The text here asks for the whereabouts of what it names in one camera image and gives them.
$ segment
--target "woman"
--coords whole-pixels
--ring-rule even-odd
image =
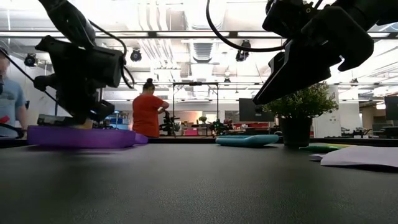
[[[142,94],[132,102],[132,129],[150,138],[159,137],[159,120],[161,114],[170,105],[157,96],[154,96],[155,85],[153,79],[148,78],[142,88]]]

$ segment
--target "purple foam pad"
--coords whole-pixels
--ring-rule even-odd
[[[50,126],[29,126],[30,145],[90,149],[117,149],[133,146],[136,133],[115,129],[75,129]]]
[[[143,134],[139,134],[136,133],[136,144],[147,144],[148,143],[148,137],[143,135]]]

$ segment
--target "black table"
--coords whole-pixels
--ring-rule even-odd
[[[396,223],[398,175],[308,154],[150,144],[74,154],[0,149],[0,223]]]

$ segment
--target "black plant pot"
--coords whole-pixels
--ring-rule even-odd
[[[285,146],[302,147],[310,144],[312,119],[280,118],[279,123]]]

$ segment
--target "computer monitor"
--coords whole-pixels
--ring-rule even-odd
[[[275,116],[261,110],[252,99],[239,99],[239,121],[240,122],[274,122]]]
[[[398,96],[384,97],[384,104],[386,105],[386,120],[398,120]]]

